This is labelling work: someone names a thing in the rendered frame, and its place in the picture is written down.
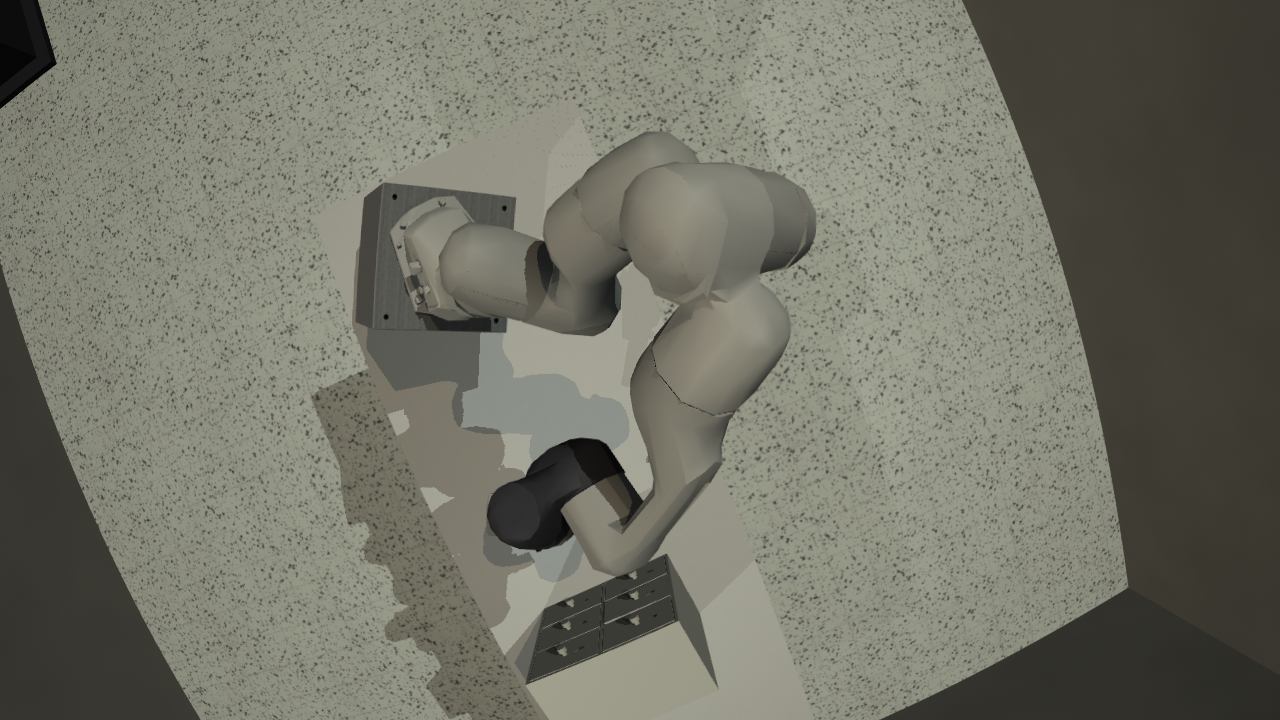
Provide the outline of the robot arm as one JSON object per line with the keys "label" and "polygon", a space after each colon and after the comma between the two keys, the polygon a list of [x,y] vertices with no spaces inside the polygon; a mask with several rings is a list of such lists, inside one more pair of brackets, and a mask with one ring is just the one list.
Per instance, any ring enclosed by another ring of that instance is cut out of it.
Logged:
{"label": "robot arm", "polygon": [[475,223],[454,196],[412,208],[389,232],[413,311],[448,322],[600,334],[621,309],[617,273],[632,261],[654,295],[680,305],[630,379],[653,475],[646,498],[608,445],[576,438],[486,503],[486,536],[550,550],[573,534],[594,570],[622,577],[649,562],[710,484],[731,416],[785,354],[788,313],[759,275],[812,249],[817,211],[776,172],[700,163],[669,132],[644,132],[550,205],[545,242]]}

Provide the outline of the small grey chest of drawers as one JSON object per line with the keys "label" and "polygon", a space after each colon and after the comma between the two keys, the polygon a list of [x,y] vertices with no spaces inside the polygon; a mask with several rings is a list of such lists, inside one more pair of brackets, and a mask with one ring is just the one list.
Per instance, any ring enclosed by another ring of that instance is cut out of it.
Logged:
{"label": "small grey chest of drawers", "polygon": [[556,603],[544,609],[525,685],[549,720],[650,720],[719,691],[700,612],[668,555],[662,556],[673,623],[602,652],[611,624],[604,625],[604,582],[599,653],[530,682],[545,612]]}

